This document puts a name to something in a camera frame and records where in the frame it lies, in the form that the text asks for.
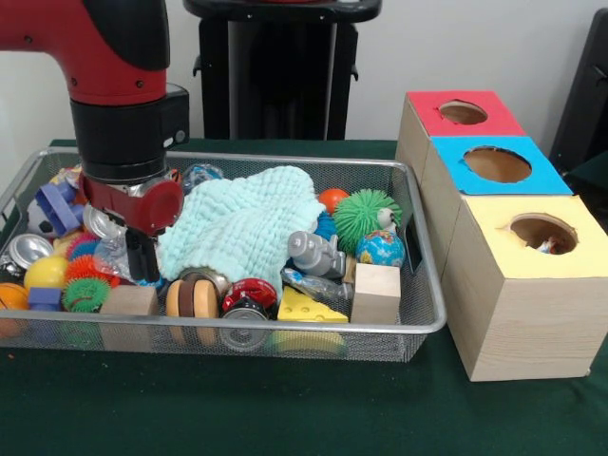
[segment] yellow cheese toy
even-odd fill
[[[324,352],[346,356],[346,343],[339,332],[274,331],[266,347],[277,353]]]
[[[348,323],[349,318],[335,312],[325,304],[315,301],[291,287],[285,287],[278,308],[279,321],[315,321],[327,323]]]

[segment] green spiky ball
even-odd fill
[[[342,199],[333,214],[340,250],[354,255],[357,243],[364,235],[382,229],[378,222],[378,211],[385,207],[394,213],[399,223],[403,214],[401,208],[382,190],[359,190]]]
[[[109,293],[110,286],[105,280],[79,278],[67,284],[62,302],[69,312],[97,312]]]

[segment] light green towel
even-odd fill
[[[207,266],[230,281],[257,277],[281,295],[281,268],[294,231],[309,231],[325,206],[311,177],[294,166],[249,178],[209,180],[185,199],[180,219],[159,238],[161,273]]]

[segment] wire mesh tray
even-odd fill
[[[252,321],[98,313],[0,312],[0,347],[155,353],[198,353],[368,361],[409,361],[430,333],[446,323],[439,277],[432,258],[420,195],[410,168],[394,161],[284,158],[170,152],[171,167],[184,171],[211,163],[227,179],[250,176],[281,164],[302,168],[317,193],[340,187],[385,190],[403,208],[400,236],[409,266],[401,271],[402,297],[394,325]],[[37,189],[62,167],[77,164],[75,148],[32,155],[0,198],[0,250],[27,229],[27,208]],[[351,303],[335,310],[350,315]],[[3,331],[6,328],[18,331]],[[8,333],[18,333],[7,337]]]

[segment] box hole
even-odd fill
[[[532,174],[526,159],[500,147],[476,147],[465,153],[465,162],[475,174],[489,181],[514,183]]]
[[[452,100],[442,104],[439,112],[449,121],[460,125],[475,125],[487,121],[487,114],[483,109],[476,104],[461,100]]]
[[[511,222],[511,231],[526,246],[545,254],[563,255],[572,252],[577,244],[577,233],[567,223],[546,214],[525,214]]]

